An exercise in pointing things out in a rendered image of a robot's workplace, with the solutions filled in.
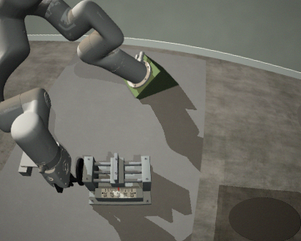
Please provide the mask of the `grey clamp slide with handwheel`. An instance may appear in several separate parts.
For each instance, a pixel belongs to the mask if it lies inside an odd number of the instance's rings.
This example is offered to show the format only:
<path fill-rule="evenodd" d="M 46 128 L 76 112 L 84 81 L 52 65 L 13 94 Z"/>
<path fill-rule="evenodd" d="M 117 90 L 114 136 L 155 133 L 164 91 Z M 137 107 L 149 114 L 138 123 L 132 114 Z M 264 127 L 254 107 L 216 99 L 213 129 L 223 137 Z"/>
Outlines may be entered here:
<path fill-rule="evenodd" d="M 118 153 L 114 153 L 111 162 L 96 162 L 94 157 L 79 158 L 76 177 L 70 180 L 87 187 L 90 205 L 152 204 L 149 156 L 142 156 L 141 162 L 124 162 Z"/>

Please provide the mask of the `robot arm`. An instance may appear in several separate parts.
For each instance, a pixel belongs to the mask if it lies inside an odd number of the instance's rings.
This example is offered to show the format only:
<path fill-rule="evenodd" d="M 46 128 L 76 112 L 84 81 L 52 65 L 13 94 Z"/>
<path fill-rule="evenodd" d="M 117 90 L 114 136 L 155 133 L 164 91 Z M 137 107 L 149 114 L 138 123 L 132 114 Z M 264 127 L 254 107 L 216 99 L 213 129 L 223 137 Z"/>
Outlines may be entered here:
<path fill-rule="evenodd" d="M 79 58 L 126 79 L 131 87 L 144 86 L 152 68 L 144 61 L 143 51 L 134 59 L 118 48 L 124 42 L 121 29 L 93 1 L 83 0 L 72 9 L 63 0 L 0 0 L 0 130 L 11 132 L 23 150 L 18 172 L 31 176 L 33 167 L 41 174 L 55 167 L 61 150 L 48 129 L 51 100 L 45 89 L 35 88 L 4 101 L 7 79 L 30 53 L 26 15 L 46 19 L 69 41 L 95 29 L 78 45 Z"/>

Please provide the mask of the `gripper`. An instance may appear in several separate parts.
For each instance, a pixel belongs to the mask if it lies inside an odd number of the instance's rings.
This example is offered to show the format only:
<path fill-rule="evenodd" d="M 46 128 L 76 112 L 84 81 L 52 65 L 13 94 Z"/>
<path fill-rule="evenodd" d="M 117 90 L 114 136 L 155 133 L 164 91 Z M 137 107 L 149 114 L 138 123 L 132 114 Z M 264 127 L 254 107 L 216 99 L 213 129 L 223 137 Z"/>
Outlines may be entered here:
<path fill-rule="evenodd" d="M 62 193 L 64 188 L 74 186 L 69 180 L 70 177 L 74 177 L 71 172 L 71 157 L 69 153 L 58 142 L 61 150 L 61 159 L 59 163 L 51 168 L 47 169 L 42 176 L 52 186 L 56 187 L 58 193 Z"/>

